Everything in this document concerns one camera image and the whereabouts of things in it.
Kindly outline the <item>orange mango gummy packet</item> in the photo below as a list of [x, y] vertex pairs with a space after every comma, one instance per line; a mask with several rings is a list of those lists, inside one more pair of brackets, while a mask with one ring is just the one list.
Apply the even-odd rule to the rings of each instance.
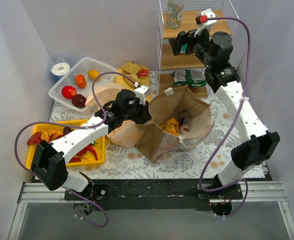
[[173, 117], [160, 126], [165, 132], [178, 136], [180, 133], [179, 122]]

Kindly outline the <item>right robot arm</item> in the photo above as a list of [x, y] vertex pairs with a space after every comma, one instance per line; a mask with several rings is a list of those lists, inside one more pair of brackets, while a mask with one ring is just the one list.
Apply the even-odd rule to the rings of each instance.
[[248, 98], [246, 87], [240, 82], [236, 69], [229, 58], [233, 51], [232, 37], [218, 31], [208, 30], [196, 34], [195, 30], [181, 31], [169, 39], [175, 56], [194, 54], [205, 66], [204, 78], [213, 92], [234, 118], [231, 125], [239, 133], [241, 144], [231, 151], [231, 162], [217, 174], [212, 187], [201, 187], [207, 193], [219, 192], [237, 184], [255, 166], [269, 159], [277, 147], [280, 136], [270, 132], [259, 120]]

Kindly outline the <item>teal snack packet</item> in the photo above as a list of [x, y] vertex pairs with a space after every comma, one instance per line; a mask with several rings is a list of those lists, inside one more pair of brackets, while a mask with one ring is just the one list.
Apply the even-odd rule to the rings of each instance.
[[192, 49], [190, 48], [190, 44], [186, 43], [181, 46], [181, 53], [184, 55], [192, 54]]

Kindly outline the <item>brown burlap tote bag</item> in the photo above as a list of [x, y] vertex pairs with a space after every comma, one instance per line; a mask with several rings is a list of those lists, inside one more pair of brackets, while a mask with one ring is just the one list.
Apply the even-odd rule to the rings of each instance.
[[[179, 122], [182, 111], [189, 113], [188, 133], [180, 132], [175, 136], [160, 127], [171, 118]], [[186, 86], [168, 89], [157, 95], [149, 103], [149, 113], [151, 120], [137, 125], [141, 138], [136, 144], [136, 149], [153, 163], [178, 147], [195, 148], [210, 135], [214, 123], [211, 105], [197, 99]]]

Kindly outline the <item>silver drink can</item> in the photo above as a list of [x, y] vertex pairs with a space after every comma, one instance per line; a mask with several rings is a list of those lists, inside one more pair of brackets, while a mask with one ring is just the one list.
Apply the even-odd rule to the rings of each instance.
[[190, 131], [190, 117], [187, 111], [182, 111], [179, 115], [180, 132], [186, 134]]

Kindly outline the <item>clear glass bottle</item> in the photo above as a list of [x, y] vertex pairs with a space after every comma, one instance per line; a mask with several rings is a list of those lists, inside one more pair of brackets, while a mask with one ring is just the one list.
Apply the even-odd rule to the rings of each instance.
[[167, 4], [167, 26], [176, 29], [181, 25], [185, 0], [169, 0]]

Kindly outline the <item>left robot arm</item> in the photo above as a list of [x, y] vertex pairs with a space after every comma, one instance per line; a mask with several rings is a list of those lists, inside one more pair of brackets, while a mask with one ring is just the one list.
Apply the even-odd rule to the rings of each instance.
[[90, 180], [79, 172], [67, 170], [67, 163], [95, 140], [120, 127], [126, 120], [144, 124], [151, 120], [146, 96], [150, 88], [141, 85], [134, 91], [123, 89], [116, 98], [100, 106], [81, 128], [54, 140], [45, 140], [36, 146], [31, 171], [53, 191], [60, 187], [83, 192]]

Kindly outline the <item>peach plastic grocery bag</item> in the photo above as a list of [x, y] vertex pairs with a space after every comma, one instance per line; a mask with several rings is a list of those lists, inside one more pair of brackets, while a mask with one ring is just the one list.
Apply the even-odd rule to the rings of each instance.
[[107, 138], [116, 145], [131, 148], [137, 144], [141, 137], [136, 127], [137, 123], [131, 120], [125, 120], [122, 125], [109, 125], [109, 107], [111, 106], [111, 101], [115, 100], [117, 93], [124, 89], [115, 83], [95, 86], [94, 90], [88, 96], [85, 105], [93, 106], [100, 103], [107, 114], [105, 121], [105, 124], [108, 125]]

